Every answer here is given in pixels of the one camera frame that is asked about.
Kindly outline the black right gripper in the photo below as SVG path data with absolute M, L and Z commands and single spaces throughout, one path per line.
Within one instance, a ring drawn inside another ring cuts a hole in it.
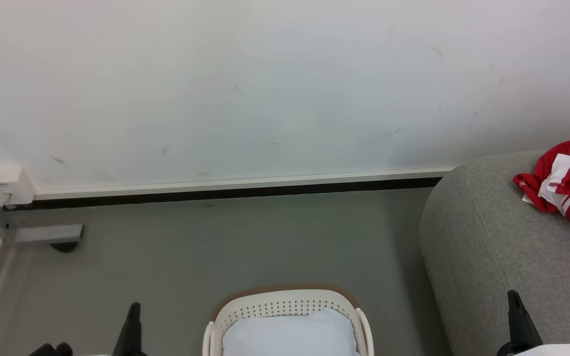
M 507 291 L 509 342 L 503 344 L 497 356 L 570 356 L 570 344 L 543 345 L 520 294 Z

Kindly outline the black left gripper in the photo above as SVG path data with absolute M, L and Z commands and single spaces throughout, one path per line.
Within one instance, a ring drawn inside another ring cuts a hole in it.
M 142 356 L 140 313 L 140 303 L 132 303 L 112 356 Z M 65 342 L 59 343 L 56 347 L 46 343 L 32 352 L 30 356 L 73 356 L 73 350 Z

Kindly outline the white laundry basket brown rim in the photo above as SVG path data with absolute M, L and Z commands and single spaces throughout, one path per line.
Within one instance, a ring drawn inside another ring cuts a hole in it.
M 346 289 L 328 284 L 265 286 L 225 297 L 213 310 L 204 331 L 202 356 L 223 356 L 225 332 L 244 318 L 298 317 L 325 309 L 349 319 L 360 356 L 375 356 L 373 332 L 359 302 Z

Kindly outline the grey fabric sofa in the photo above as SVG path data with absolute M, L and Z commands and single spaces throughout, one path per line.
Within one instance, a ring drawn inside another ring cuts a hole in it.
M 470 160 L 426 202 L 419 245 L 454 356 L 495 356 L 509 341 L 511 289 L 544 343 L 570 343 L 570 222 L 513 183 L 541 154 Z

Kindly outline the pale blue cloth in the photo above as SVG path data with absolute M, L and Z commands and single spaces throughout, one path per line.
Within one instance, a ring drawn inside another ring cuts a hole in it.
M 331 309 L 242 319 L 223 335 L 222 351 L 222 356 L 360 356 L 351 321 Z

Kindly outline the white baseboard with black strip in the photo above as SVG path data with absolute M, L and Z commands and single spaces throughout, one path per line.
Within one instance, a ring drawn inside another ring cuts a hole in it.
M 104 192 L 58 192 L 39 194 L 29 204 L 12 204 L 7 212 L 83 208 L 172 201 L 222 200 L 229 198 L 319 194 L 325 192 L 383 191 L 434 187 L 453 167 L 318 175 L 259 180 L 207 181 L 202 185 L 124 189 Z

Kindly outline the grey metal floor bracket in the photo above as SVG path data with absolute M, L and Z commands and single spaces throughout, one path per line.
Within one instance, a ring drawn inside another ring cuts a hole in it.
M 47 244 L 79 242 L 83 228 L 83 224 L 18 228 L 13 242 Z

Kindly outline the white wall outlet box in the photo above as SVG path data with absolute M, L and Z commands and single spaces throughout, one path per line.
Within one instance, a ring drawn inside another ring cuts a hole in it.
M 0 206 L 30 204 L 36 189 L 20 165 L 0 165 Z

